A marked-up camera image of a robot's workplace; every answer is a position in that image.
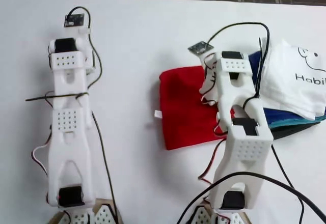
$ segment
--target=red fabric bag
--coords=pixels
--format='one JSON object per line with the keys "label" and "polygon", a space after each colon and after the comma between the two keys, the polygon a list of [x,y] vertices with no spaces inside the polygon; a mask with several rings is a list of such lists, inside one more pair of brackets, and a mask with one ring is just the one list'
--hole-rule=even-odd
{"label": "red fabric bag", "polygon": [[168,70],[159,79],[162,127],[167,150],[226,137],[213,133],[217,106],[201,103],[199,89],[204,81],[201,66]]}

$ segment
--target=white table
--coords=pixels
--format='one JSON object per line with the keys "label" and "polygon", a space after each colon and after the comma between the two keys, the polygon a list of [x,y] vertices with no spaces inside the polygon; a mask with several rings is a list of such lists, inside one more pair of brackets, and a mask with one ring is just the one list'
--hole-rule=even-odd
{"label": "white table", "polygon": [[[0,127],[1,223],[46,223],[57,211],[45,202],[47,179],[30,151],[44,143],[51,109],[24,102],[53,88],[47,45],[60,38],[63,17],[74,6],[92,14],[92,39],[104,73],[90,99],[102,134],[118,208],[124,223],[175,223],[207,185],[197,176],[215,143],[166,151],[160,121],[158,76],[165,70],[199,65],[187,48],[233,22],[261,21],[272,42],[285,38],[325,55],[326,8],[174,0],[0,0],[2,122]],[[212,44],[220,50],[256,51],[263,28],[236,27]],[[294,186],[326,212],[326,123],[275,142]],[[98,197],[110,198],[95,128],[89,137]],[[216,155],[213,172],[223,154]],[[46,154],[40,158],[46,161]],[[285,181],[270,153],[266,174]],[[298,223],[297,198],[264,183],[253,223]],[[305,223],[321,223],[306,208]]]}

